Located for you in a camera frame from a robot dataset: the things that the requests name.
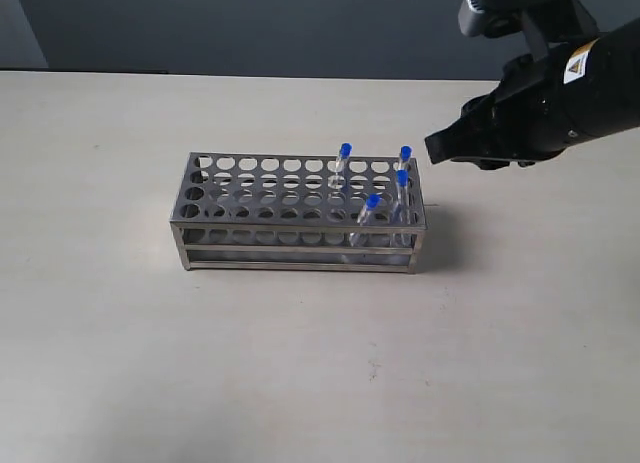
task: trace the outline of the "warning label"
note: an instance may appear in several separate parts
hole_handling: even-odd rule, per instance
[[[567,66],[564,70],[564,84],[571,83],[572,81],[579,80],[584,75],[587,74],[587,61],[589,60],[589,53],[591,52],[591,48],[596,44],[596,41],[592,41],[588,45],[584,45],[581,48],[578,48],[569,61],[567,62]]]

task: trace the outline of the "white label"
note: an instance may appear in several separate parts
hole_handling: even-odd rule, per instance
[[[587,74],[587,61],[589,60],[589,53],[591,48],[595,45],[595,41],[592,41],[588,45],[578,48],[575,53],[569,58],[567,66],[564,69],[564,84],[571,83],[572,81],[579,80]]]

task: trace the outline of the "blue test tube cap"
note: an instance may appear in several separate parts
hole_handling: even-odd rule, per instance
[[[411,158],[411,147],[403,146],[400,148],[400,159],[402,161],[409,161],[409,158]]]
[[[340,147],[340,156],[342,158],[349,158],[351,154],[351,145],[349,143],[343,143]]]
[[[407,170],[398,170],[398,185],[401,187],[405,187],[409,184],[409,172]]]
[[[367,210],[375,210],[380,203],[380,195],[370,195],[367,198]]]

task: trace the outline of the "white table surface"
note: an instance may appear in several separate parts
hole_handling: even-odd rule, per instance
[[[0,461],[635,462],[640,144],[422,139],[492,83],[0,74]],[[189,151],[393,156],[415,276],[185,272]]]

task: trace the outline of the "stainless steel rack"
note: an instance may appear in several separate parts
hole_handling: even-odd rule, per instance
[[[427,229],[420,177],[411,159],[411,222],[390,222],[396,161],[354,157],[336,181],[335,157],[191,153],[170,220],[182,265],[413,273]],[[381,204],[361,227],[372,193]]]

